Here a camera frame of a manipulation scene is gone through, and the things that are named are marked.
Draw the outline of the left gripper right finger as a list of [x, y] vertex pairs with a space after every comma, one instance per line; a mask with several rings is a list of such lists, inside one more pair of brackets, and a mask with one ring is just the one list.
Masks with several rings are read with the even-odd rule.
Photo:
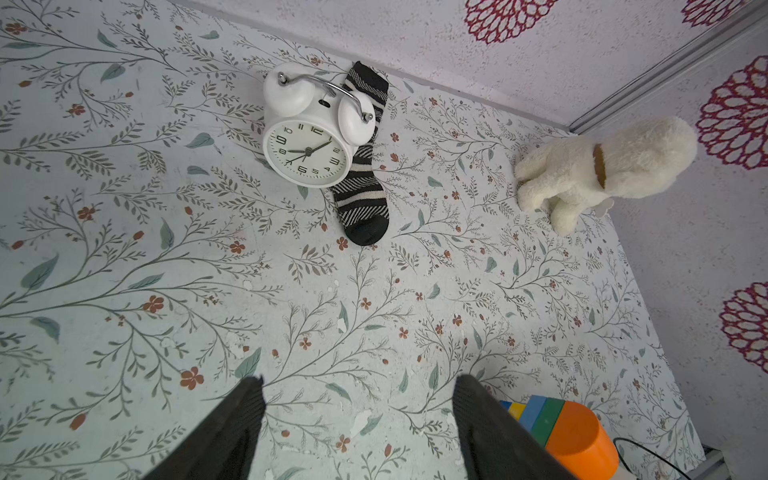
[[469, 479], [573, 477], [475, 377], [456, 378], [452, 411]]

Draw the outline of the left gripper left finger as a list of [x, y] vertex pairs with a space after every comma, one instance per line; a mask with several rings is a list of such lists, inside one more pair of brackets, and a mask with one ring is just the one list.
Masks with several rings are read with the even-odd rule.
[[264, 381], [249, 376], [161, 463], [147, 479], [246, 479], [266, 412]]

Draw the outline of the yellow small lego brick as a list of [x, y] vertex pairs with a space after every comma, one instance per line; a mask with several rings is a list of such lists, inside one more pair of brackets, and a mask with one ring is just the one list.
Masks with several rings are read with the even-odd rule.
[[522, 414], [526, 408], [526, 405], [523, 403], [517, 403], [512, 402], [508, 408], [507, 411], [516, 419], [519, 420], [522, 417]]

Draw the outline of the light blue long lego brick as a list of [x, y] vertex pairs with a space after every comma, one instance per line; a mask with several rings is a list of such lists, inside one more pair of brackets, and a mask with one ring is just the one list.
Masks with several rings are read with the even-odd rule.
[[520, 418], [518, 419], [522, 427], [531, 432], [533, 427], [546, 403], [547, 398], [544, 396], [533, 395], [530, 397], [525, 407], [522, 410]]

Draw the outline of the orange lego brick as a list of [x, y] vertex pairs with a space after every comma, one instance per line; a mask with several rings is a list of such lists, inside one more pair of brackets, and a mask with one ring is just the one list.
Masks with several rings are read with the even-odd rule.
[[577, 479], [609, 480], [619, 467], [618, 452], [596, 414], [566, 401], [545, 449]]

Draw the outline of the green long lego brick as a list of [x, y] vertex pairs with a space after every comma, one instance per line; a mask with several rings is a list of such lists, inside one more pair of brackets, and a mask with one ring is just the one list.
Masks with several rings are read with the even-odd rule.
[[546, 403], [530, 432], [539, 445], [545, 447], [564, 408], [562, 399], [546, 397]]

